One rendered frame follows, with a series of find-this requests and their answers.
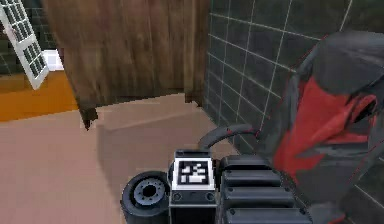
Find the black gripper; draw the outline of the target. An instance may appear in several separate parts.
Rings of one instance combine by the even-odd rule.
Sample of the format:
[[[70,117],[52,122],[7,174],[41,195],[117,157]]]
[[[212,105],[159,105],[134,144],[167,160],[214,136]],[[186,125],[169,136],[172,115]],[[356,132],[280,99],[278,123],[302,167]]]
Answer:
[[[124,187],[120,200],[126,224],[169,224],[167,174],[146,171],[134,176]]]

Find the black and red office chair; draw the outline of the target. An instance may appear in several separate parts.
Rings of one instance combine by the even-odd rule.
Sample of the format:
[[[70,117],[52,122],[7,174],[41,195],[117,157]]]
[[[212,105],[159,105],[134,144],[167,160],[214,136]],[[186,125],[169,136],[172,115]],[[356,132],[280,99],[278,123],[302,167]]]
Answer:
[[[218,127],[199,146],[239,134],[258,138],[259,155],[302,198],[312,224],[340,224],[340,200],[384,153],[384,34],[329,35],[290,77],[262,130]]]

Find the brown wooden cupboard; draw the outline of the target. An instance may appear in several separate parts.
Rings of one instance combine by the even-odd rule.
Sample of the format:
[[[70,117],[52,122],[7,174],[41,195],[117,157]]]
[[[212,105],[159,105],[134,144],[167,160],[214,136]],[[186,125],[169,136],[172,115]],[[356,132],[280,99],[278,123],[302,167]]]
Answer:
[[[41,2],[86,127],[115,103],[203,104],[210,0]]]

